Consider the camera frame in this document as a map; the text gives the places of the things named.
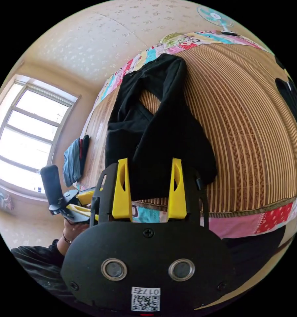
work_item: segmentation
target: window frame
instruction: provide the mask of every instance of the window frame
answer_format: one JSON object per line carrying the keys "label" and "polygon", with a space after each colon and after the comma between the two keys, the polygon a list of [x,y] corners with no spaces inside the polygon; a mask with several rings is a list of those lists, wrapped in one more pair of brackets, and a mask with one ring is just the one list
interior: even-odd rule
{"label": "window frame", "polygon": [[[70,101],[70,100],[62,97],[62,96],[59,96],[58,94],[56,94],[54,92],[48,91],[45,88],[39,87],[38,85],[34,85],[33,82],[35,80],[36,79],[34,79],[34,78],[31,78],[28,82],[24,82],[24,81],[19,80],[17,78],[13,80],[13,83],[9,87],[7,93],[10,91],[11,87],[14,84],[22,85],[23,87],[20,90],[20,92],[17,94],[17,96],[15,97],[13,102],[11,103],[8,111],[6,112],[6,114],[4,116],[3,122],[1,123],[1,126],[0,126],[0,141],[1,141],[1,137],[2,137],[2,133],[4,131],[4,128],[8,128],[8,129],[10,129],[12,131],[19,132],[19,133],[21,133],[21,134],[23,134],[25,136],[31,137],[33,139],[36,139],[36,140],[43,141],[43,142],[46,142],[48,144],[51,144],[51,149],[50,149],[50,152],[49,152],[49,155],[48,155],[47,165],[52,165],[54,154],[55,154],[55,151],[56,151],[56,148],[57,148],[57,144],[58,144],[58,140],[59,140],[60,134],[61,134],[61,132],[63,130],[63,127],[64,127],[64,125],[65,125],[65,123],[66,123],[66,121],[67,121],[72,109],[77,104],[77,102],[80,100],[81,95],[80,96],[75,96],[73,94],[70,94],[71,96],[76,98],[76,101],[73,102],[73,101]],[[23,109],[17,108],[16,107],[17,103],[20,101],[20,99],[22,98],[22,96],[24,95],[24,93],[26,91],[32,91],[32,92],[37,93],[37,94],[39,94],[39,95],[41,95],[43,97],[49,98],[49,99],[54,100],[54,101],[56,101],[56,102],[58,102],[58,103],[60,103],[60,104],[62,104],[64,106],[67,106],[68,109],[66,110],[65,115],[63,116],[61,122],[60,123],[53,122],[51,120],[48,120],[48,119],[45,119],[45,118],[40,117],[38,115],[32,114],[30,112],[27,112],[27,111],[25,111]],[[45,122],[45,123],[51,124],[53,126],[56,126],[57,127],[57,131],[55,133],[53,141],[48,140],[48,139],[44,139],[42,137],[30,134],[28,132],[25,132],[25,131],[19,130],[19,129],[13,127],[13,126],[10,126],[7,122],[8,122],[8,120],[9,120],[9,118],[10,118],[10,116],[11,116],[13,111],[25,114],[25,115],[27,115],[27,116],[29,116],[31,118],[38,119],[38,120],[40,120],[42,122]],[[2,157],[1,155],[0,155],[0,160],[2,160],[3,162],[6,162],[8,164],[11,164],[13,166],[20,167],[22,169],[31,171],[31,172],[38,172],[39,171],[39,170],[37,170],[35,168],[29,167],[29,166],[25,166],[23,164],[20,164],[20,163],[11,161],[9,159],[6,159],[6,158]],[[11,190],[11,191],[13,191],[15,193],[18,193],[18,194],[26,195],[26,196],[29,196],[29,197],[36,197],[36,198],[46,199],[46,195],[44,193],[39,193],[39,192],[35,192],[35,191],[32,191],[32,190],[28,190],[28,189],[19,187],[17,185],[14,185],[12,183],[6,182],[6,181],[4,181],[2,179],[0,179],[0,186],[3,186],[4,189]]]}

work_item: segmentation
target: bracelet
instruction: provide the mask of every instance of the bracelet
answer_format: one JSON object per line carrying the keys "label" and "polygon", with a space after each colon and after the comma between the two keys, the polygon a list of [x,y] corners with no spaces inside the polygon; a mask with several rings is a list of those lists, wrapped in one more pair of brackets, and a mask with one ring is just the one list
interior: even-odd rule
{"label": "bracelet", "polygon": [[63,234],[63,232],[62,232],[62,236],[63,236],[64,240],[65,240],[68,244],[71,244],[71,241],[69,241],[69,240],[65,237],[65,235]]}

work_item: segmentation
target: hand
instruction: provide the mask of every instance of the hand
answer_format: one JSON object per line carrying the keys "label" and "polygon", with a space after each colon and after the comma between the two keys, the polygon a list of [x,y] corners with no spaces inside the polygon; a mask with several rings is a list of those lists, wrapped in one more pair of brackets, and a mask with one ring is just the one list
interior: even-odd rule
{"label": "hand", "polygon": [[79,234],[89,228],[88,224],[74,224],[67,219],[64,220],[65,229],[63,231],[64,236],[69,241],[73,241]]}

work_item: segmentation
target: electric fan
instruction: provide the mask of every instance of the electric fan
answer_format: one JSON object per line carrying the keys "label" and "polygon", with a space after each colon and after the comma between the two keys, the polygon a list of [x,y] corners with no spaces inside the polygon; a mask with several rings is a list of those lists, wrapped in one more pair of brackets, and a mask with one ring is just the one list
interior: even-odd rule
{"label": "electric fan", "polygon": [[223,28],[222,34],[237,36],[237,33],[228,30],[228,27],[232,27],[234,22],[224,14],[207,7],[198,7],[197,12],[208,22],[221,26]]}

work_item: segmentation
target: label sticker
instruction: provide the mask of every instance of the label sticker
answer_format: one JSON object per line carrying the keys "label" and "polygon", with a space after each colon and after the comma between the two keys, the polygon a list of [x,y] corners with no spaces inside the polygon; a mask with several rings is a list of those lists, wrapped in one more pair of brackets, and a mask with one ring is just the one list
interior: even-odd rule
{"label": "label sticker", "polygon": [[132,311],[160,311],[161,289],[132,287]]}

